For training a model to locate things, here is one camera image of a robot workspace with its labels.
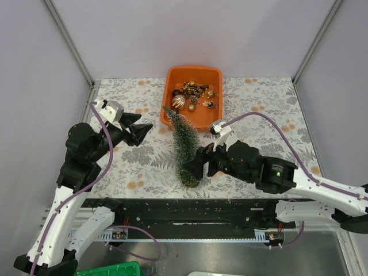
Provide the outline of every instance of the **floral table surface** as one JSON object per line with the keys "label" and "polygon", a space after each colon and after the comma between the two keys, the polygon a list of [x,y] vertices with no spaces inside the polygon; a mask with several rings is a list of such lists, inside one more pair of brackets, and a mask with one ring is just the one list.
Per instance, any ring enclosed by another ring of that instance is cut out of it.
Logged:
{"label": "floral table surface", "polygon": [[[110,171],[90,193],[92,198],[281,198],[287,195],[266,194],[248,184],[218,172],[204,177],[195,189],[183,187],[176,179],[172,132],[160,121],[165,79],[103,79],[98,99],[112,99],[126,112],[141,113],[137,123],[154,127],[139,147],[124,143],[114,149]],[[223,119],[228,121],[243,113],[258,111],[271,117],[282,129],[304,164],[320,174],[301,108],[290,78],[224,78]],[[91,119],[95,130],[100,125]],[[236,140],[257,147],[265,156],[295,162],[277,131],[264,119],[249,116],[232,125],[230,145]],[[202,145],[214,141],[209,133],[200,133]],[[99,165],[104,168],[108,155]]]}

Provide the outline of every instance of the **christmas ornament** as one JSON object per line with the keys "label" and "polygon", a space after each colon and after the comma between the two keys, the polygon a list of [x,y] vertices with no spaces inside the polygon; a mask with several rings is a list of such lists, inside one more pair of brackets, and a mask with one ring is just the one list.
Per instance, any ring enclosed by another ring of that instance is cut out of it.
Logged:
{"label": "christmas ornament", "polygon": [[214,108],[215,103],[214,103],[214,102],[212,102],[212,101],[205,101],[205,102],[203,103],[203,105],[204,105],[204,106],[207,106],[209,109],[212,109],[212,108]]}
{"label": "christmas ornament", "polygon": [[214,97],[214,92],[212,90],[207,91],[207,99],[211,99]]}
{"label": "christmas ornament", "polygon": [[183,94],[184,94],[185,99],[189,99],[190,98],[190,93],[189,93],[188,90],[183,90]]}
{"label": "christmas ornament", "polygon": [[186,187],[197,187],[200,182],[183,168],[183,164],[193,160],[196,155],[197,148],[200,146],[198,132],[183,115],[176,114],[165,106],[163,109],[173,128],[172,138],[176,153],[175,171],[177,177]]}
{"label": "christmas ornament", "polygon": [[195,111],[195,109],[196,109],[196,106],[193,105],[193,104],[191,104],[191,105],[188,106],[188,111],[189,112],[193,112],[193,111]]}
{"label": "christmas ornament", "polygon": [[185,97],[183,95],[176,95],[174,98],[172,98],[171,103],[174,108],[182,110],[186,105]]}
{"label": "christmas ornament", "polygon": [[190,82],[188,82],[188,85],[189,85],[189,86],[195,86],[195,85],[196,85],[196,83],[195,83],[195,82],[193,82],[193,81],[191,80]]}
{"label": "christmas ornament", "polygon": [[182,92],[179,90],[179,89],[175,89],[173,92],[172,92],[172,96],[176,96],[176,95],[180,95],[182,94]]}
{"label": "christmas ornament", "polygon": [[199,98],[201,96],[201,89],[199,87],[194,88],[192,95],[195,95],[197,98]]}
{"label": "christmas ornament", "polygon": [[198,103],[198,98],[196,96],[190,96],[189,98],[189,102],[192,104],[192,105],[195,105]]}

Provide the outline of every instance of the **orange plastic tray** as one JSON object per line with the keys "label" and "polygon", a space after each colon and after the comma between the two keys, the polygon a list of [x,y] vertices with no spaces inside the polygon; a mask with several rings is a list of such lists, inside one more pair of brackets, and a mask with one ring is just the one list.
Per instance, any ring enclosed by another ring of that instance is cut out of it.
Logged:
{"label": "orange plastic tray", "polygon": [[[180,89],[179,87],[183,87],[184,82],[189,81],[195,81],[200,85],[209,85],[208,90],[214,92],[214,97],[207,99],[207,93],[205,93],[205,97],[200,98],[200,103],[196,104],[194,112],[188,111],[189,100],[187,100],[185,108],[180,110],[179,113],[187,117],[199,132],[209,132],[209,126],[223,117],[223,75],[219,69],[198,65],[175,66],[171,68],[167,73],[162,105],[172,108],[173,91]],[[203,105],[204,101],[213,101],[216,106],[213,109],[209,109]],[[163,109],[161,109],[160,118],[161,122],[170,126]]]}

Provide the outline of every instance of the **artificial christmas tree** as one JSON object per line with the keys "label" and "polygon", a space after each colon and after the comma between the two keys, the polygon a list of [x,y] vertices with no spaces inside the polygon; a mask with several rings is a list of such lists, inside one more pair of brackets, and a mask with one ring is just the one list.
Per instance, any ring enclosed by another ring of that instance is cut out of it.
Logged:
{"label": "artificial christmas tree", "polygon": [[199,181],[195,179],[183,164],[193,160],[196,150],[200,146],[200,137],[195,127],[184,115],[176,114],[173,110],[163,107],[172,126],[172,137],[174,138],[174,149],[176,153],[176,173],[180,181],[190,188],[197,187]]}

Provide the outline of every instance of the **green container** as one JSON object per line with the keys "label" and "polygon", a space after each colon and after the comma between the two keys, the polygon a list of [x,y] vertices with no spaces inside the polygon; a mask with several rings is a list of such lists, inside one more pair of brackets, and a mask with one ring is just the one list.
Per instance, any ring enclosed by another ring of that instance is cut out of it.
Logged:
{"label": "green container", "polygon": [[78,271],[74,276],[140,276],[137,262],[120,263],[113,266]]}

